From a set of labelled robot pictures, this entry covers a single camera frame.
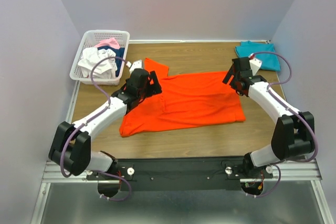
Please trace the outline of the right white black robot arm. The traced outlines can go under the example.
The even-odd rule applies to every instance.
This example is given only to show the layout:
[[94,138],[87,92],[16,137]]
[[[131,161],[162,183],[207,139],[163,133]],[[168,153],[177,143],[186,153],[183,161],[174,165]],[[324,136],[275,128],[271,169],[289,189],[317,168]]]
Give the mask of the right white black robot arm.
[[316,155],[318,147],[314,134],[314,117],[301,112],[278,95],[267,80],[258,75],[261,61],[253,56],[235,58],[223,79],[240,96],[254,100],[273,120],[275,129],[270,144],[244,156],[242,173],[255,177],[268,165],[306,154]]

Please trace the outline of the teal t shirt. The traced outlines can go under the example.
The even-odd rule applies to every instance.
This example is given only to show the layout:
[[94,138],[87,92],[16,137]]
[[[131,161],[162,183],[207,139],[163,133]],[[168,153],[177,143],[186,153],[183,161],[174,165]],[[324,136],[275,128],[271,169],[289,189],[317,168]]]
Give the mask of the teal t shirt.
[[262,62],[261,69],[267,71],[280,71],[280,62],[274,54],[261,54],[260,52],[275,52],[273,44],[265,44],[253,41],[242,41],[239,46],[235,47],[238,58],[248,57],[253,53],[258,53],[256,58]]

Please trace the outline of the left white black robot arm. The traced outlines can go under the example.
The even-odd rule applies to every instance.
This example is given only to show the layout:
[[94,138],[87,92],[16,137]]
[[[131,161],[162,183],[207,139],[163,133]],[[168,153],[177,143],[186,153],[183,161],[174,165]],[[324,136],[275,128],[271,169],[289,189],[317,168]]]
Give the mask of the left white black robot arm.
[[104,179],[116,175],[116,159],[103,151],[93,152],[92,141],[110,124],[124,117],[146,98],[160,94],[162,88],[155,71],[137,68],[125,84],[95,111],[73,123],[60,123],[48,157],[58,164],[65,177],[78,176],[84,171],[98,171]]

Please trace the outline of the orange t shirt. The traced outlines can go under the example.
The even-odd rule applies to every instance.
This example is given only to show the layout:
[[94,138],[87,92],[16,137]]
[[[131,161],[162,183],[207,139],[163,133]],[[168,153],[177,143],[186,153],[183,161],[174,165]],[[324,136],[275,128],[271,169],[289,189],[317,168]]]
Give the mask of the orange t shirt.
[[223,83],[226,71],[169,76],[169,67],[152,59],[145,59],[144,66],[155,71],[162,93],[146,98],[124,116],[122,137],[245,121],[239,96]]

